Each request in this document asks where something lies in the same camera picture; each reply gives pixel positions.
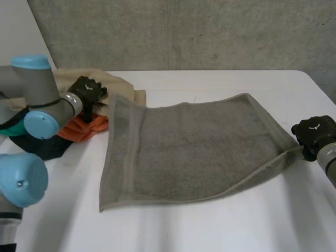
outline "gray wall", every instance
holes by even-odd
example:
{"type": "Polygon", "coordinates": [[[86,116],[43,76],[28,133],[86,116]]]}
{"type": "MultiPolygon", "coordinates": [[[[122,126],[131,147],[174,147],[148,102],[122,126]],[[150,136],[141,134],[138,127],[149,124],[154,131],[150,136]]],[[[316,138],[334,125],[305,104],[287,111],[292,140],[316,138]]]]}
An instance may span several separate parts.
{"type": "Polygon", "coordinates": [[[57,67],[297,69],[336,101],[336,0],[28,0],[57,67]]]}

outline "white wall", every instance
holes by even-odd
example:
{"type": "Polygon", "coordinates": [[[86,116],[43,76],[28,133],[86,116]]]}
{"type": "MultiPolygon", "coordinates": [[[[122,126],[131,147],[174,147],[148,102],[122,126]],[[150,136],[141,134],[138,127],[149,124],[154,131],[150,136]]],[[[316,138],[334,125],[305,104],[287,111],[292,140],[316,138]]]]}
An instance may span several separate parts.
{"type": "Polygon", "coordinates": [[[0,66],[25,54],[45,54],[55,64],[26,0],[0,0],[0,66]]]}

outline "tabletop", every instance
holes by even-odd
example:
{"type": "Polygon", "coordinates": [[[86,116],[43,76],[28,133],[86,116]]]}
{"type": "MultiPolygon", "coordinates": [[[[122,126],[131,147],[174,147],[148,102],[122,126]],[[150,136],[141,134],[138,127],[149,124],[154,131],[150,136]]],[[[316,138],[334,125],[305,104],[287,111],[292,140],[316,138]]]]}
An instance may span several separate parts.
{"type": "MultiPolygon", "coordinates": [[[[145,89],[148,107],[250,93],[290,133],[336,106],[300,71],[110,72],[145,89]]],[[[108,132],[46,162],[49,187],[24,211],[17,251],[336,251],[336,189],[316,162],[303,162],[231,197],[181,205],[98,211],[108,132]]],[[[22,150],[6,139],[0,153],[22,150]]]]}

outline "beige cloth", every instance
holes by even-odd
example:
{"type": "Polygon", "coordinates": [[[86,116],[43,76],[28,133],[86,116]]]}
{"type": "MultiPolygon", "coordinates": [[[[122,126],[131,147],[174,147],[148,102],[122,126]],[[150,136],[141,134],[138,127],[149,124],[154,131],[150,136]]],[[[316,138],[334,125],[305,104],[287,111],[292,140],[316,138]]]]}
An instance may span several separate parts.
{"type": "MultiPolygon", "coordinates": [[[[93,112],[102,116],[109,116],[110,95],[119,94],[136,105],[146,107],[145,90],[134,90],[129,82],[120,77],[110,75],[100,69],[58,69],[54,71],[57,88],[60,93],[67,92],[68,88],[75,83],[80,76],[87,76],[96,82],[101,82],[102,87],[107,88],[108,95],[93,106],[93,112]]],[[[27,106],[24,98],[3,100],[13,110],[21,110],[27,106]]]]}

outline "gray towel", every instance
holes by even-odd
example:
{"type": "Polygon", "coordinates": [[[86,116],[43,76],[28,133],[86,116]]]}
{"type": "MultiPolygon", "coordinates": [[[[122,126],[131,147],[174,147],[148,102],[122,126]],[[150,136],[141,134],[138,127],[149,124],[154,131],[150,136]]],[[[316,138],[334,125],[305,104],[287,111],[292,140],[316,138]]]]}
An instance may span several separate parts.
{"type": "Polygon", "coordinates": [[[110,101],[99,210],[185,203],[260,184],[296,158],[296,141],[249,94],[207,103],[143,108],[110,101]]]}

